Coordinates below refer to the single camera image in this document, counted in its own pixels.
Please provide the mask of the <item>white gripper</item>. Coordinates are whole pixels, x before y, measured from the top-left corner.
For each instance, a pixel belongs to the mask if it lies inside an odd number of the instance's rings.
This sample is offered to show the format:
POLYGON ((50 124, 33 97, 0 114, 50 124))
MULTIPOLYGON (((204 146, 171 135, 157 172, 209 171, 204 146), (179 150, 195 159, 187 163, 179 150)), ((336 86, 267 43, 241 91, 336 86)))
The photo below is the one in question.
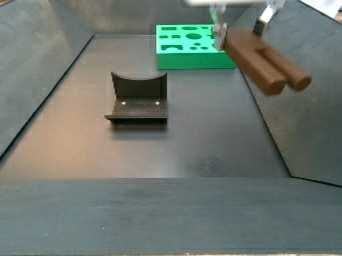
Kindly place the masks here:
POLYGON ((225 12, 225 5, 240 5, 247 3, 265 2, 265 9, 261 15, 256 18, 252 32, 256 36, 263 34, 267 24, 269 23, 273 15, 281 9, 285 0, 184 0, 189 6, 208 6, 209 15, 213 22, 212 35, 213 35, 213 47, 217 51, 223 49, 224 38, 227 34, 227 23, 223 19, 225 12))

